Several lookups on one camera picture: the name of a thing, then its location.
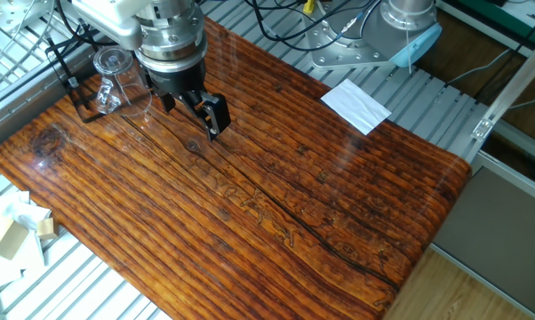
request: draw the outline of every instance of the metal bracket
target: metal bracket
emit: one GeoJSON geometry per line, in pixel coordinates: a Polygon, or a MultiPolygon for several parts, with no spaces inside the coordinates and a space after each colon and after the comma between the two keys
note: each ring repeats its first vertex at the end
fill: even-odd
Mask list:
{"type": "Polygon", "coordinates": [[[499,94],[499,97],[492,102],[491,106],[485,112],[483,118],[471,133],[471,137],[477,140],[476,143],[483,143],[491,132],[492,127],[508,111],[520,94],[526,89],[528,84],[535,77],[535,50],[532,52],[523,66],[516,72],[505,89],[499,94]]]}
{"type": "Polygon", "coordinates": [[[482,119],[473,130],[473,133],[471,133],[471,138],[477,140],[485,140],[487,136],[489,136],[489,133],[491,133],[492,128],[494,126],[495,123],[493,123],[491,120],[482,119]]]}

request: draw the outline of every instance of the white paper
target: white paper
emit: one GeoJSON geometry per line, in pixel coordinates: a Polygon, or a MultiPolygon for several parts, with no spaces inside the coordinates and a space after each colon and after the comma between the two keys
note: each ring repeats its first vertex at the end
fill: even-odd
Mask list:
{"type": "Polygon", "coordinates": [[[12,258],[12,262],[19,270],[34,271],[44,267],[43,248],[35,231],[28,232],[27,238],[12,258]]]}
{"type": "Polygon", "coordinates": [[[21,203],[9,204],[3,211],[3,216],[17,221],[31,231],[36,231],[36,224],[48,218],[50,215],[50,209],[21,203]]]}
{"type": "Polygon", "coordinates": [[[21,277],[20,269],[15,263],[0,256],[0,286],[21,277]]]}
{"type": "Polygon", "coordinates": [[[345,80],[321,100],[364,135],[370,133],[391,112],[350,80],[345,80]]]}
{"type": "Polygon", "coordinates": [[[30,203],[28,191],[0,196],[0,215],[17,221],[30,231],[12,260],[0,257],[0,286],[21,278],[21,270],[27,270],[27,274],[44,268],[36,224],[47,219],[51,210],[30,203]]]}
{"type": "Polygon", "coordinates": [[[13,203],[30,204],[30,192],[21,191],[7,196],[0,196],[0,206],[6,207],[13,203]]]}

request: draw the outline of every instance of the wooden tabletop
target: wooden tabletop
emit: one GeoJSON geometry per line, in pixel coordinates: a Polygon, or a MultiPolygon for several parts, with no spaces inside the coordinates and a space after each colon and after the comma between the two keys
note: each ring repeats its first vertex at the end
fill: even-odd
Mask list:
{"type": "Polygon", "coordinates": [[[0,173],[174,319],[380,319],[470,168],[207,21],[214,142],[181,105],[83,124],[68,98],[0,146],[0,173]]]}

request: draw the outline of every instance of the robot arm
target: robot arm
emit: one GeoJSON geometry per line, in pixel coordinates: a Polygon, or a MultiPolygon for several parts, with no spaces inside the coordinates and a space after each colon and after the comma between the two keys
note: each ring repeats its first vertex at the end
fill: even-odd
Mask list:
{"type": "Polygon", "coordinates": [[[148,85],[169,112],[175,99],[213,140],[230,124],[221,94],[204,89],[204,15],[195,0],[74,0],[80,16],[124,49],[134,51],[148,85]]]}
{"type": "Polygon", "coordinates": [[[143,43],[141,24],[133,16],[151,0],[74,0],[80,16],[126,50],[139,49],[143,43]]]}

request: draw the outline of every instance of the wooden floor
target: wooden floor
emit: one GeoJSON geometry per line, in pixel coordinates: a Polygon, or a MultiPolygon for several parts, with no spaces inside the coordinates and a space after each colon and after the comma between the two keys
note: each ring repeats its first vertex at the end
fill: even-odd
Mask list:
{"type": "Polygon", "coordinates": [[[427,250],[385,320],[530,320],[461,271],[427,250]]]}

